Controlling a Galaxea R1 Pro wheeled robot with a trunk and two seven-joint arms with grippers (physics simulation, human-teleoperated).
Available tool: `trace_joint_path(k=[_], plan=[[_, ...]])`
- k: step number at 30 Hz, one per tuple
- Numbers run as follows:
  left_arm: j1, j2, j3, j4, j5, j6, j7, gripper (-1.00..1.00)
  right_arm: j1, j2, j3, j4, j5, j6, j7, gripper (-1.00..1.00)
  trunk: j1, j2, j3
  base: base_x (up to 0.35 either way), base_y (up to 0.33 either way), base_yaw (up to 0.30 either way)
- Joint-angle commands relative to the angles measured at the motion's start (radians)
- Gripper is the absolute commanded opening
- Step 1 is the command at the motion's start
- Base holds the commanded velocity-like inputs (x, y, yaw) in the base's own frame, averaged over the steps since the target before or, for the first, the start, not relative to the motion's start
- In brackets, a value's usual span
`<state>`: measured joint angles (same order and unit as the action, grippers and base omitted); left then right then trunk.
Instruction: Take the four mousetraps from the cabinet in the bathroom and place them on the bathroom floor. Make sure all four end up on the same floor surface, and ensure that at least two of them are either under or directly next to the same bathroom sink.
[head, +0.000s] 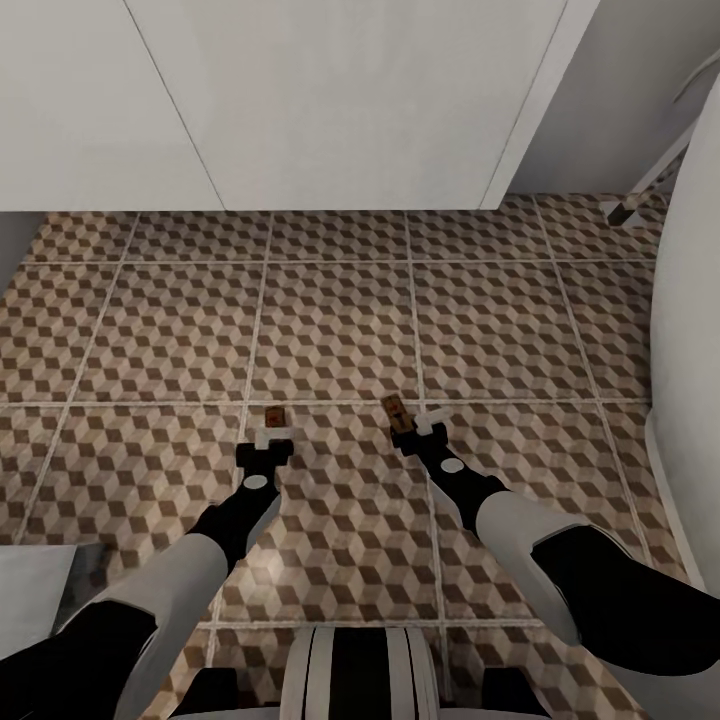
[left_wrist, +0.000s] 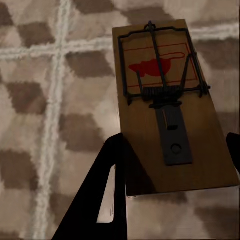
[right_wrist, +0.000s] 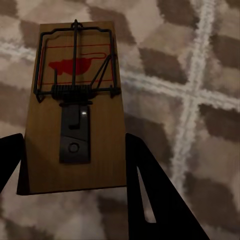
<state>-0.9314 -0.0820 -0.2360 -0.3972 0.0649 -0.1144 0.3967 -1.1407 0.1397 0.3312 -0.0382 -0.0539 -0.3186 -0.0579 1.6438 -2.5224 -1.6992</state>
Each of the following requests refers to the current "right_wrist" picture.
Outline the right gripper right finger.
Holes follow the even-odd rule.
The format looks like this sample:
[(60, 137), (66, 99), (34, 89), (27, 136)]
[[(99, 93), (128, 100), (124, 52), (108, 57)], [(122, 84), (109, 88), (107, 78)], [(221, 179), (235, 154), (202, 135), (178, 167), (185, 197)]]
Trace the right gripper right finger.
[[(210, 240), (144, 141), (125, 134), (129, 240)], [(145, 220), (139, 167), (157, 223)]]

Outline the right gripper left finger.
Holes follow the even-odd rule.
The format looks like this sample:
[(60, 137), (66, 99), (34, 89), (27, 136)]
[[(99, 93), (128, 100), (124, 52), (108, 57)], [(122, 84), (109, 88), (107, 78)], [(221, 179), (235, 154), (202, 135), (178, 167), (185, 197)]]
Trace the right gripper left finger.
[(21, 133), (0, 139), (0, 193), (21, 161), (23, 144)]

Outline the mousetrap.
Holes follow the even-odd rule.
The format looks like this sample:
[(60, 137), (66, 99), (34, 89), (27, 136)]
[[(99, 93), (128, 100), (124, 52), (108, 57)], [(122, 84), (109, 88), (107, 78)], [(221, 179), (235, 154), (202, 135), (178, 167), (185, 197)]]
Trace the mousetrap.
[(40, 24), (16, 195), (127, 187), (115, 21)]

